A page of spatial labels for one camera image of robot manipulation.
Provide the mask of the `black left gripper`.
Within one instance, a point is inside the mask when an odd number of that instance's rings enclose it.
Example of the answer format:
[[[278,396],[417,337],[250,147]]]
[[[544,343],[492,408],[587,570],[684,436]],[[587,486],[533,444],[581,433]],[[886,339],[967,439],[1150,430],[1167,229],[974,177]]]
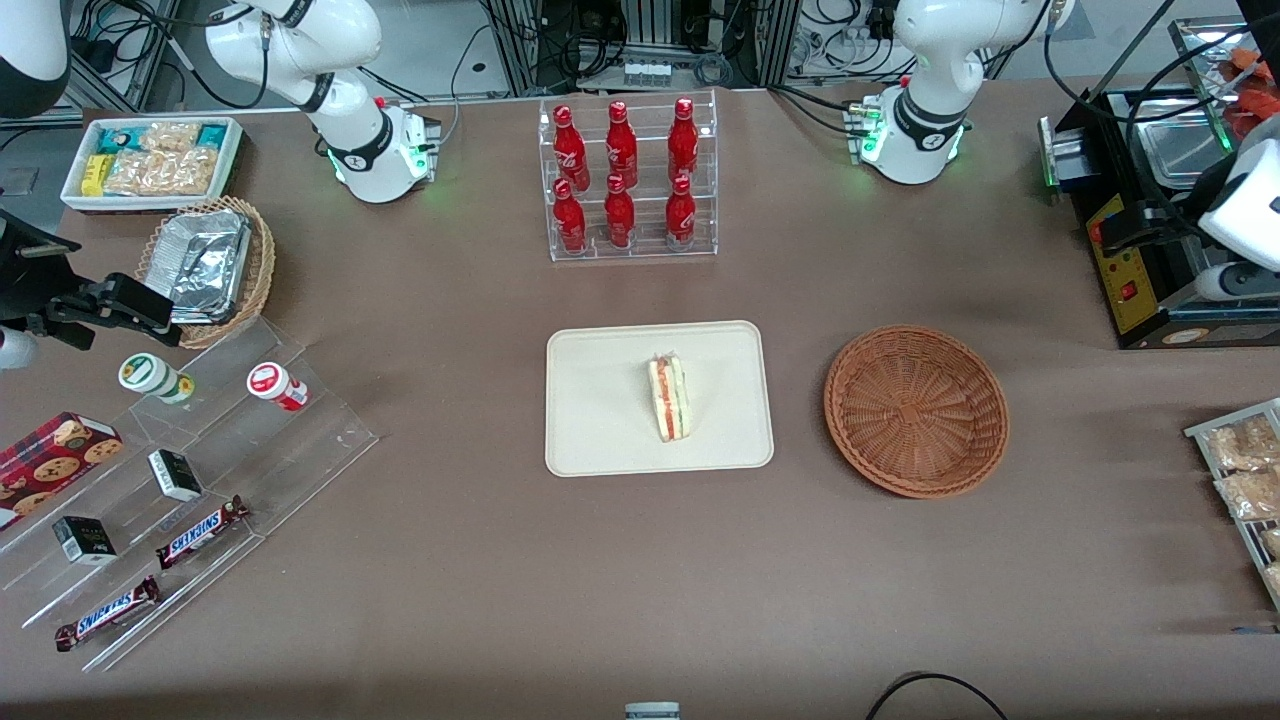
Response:
[[[1157,202],[1124,206],[1100,223],[1101,250],[1125,250],[1125,261],[1135,265],[1185,265],[1192,255],[1202,256],[1206,265],[1231,260],[1231,254],[1199,227],[1199,219],[1220,202],[1221,190],[1162,190],[1160,195],[1178,210],[1167,225],[1166,211]]]

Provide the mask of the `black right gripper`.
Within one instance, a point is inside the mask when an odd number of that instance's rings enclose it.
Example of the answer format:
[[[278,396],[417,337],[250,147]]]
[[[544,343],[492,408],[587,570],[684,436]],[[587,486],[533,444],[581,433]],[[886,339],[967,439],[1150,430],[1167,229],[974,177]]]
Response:
[[[95,331],[123,328],[168,347],[183,340],[172,325],[173,302],[131,275],[111,273],[91,283],[78,277],[68,256],[81,243],[40,229],[1,211],[3,325],[47,336],[73,348],[91,348]]]

